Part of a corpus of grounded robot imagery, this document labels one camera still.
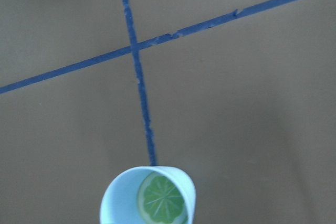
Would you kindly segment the lemon slice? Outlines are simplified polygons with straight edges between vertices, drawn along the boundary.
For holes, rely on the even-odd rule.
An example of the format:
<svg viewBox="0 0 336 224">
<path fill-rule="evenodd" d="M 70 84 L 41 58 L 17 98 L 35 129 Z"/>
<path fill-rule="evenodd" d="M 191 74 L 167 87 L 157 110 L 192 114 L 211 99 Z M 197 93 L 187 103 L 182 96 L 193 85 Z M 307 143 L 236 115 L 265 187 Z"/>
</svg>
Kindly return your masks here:
<svg viewBox="0 0 336 224">
<path fill-rule="evenodd" d="M 144 223 L 187 223 L 184 198 L 166 176 L 152 172 L 141 183 L 137 207 Z"/>
</svg>

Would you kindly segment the light blue cup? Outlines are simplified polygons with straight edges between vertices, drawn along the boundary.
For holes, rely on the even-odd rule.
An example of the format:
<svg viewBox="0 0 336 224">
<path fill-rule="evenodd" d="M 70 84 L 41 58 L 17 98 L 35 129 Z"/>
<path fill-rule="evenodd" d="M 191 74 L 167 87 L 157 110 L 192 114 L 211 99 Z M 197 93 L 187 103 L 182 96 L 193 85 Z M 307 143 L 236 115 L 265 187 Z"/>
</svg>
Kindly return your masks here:
<svg viewBox="0 0 336 224">
<path fill-rule="evenodd" d="M 189 175 L 176 167 L 140 166 L 118 175 L 107 188 L 100 207 L 101 223 L 144 223 L 137 207 L 137 194 L 143 180 L 152 172 L 166 176 L 181 192 L 188 215 L 193 223 L 196 189 Z"/>
</svg>

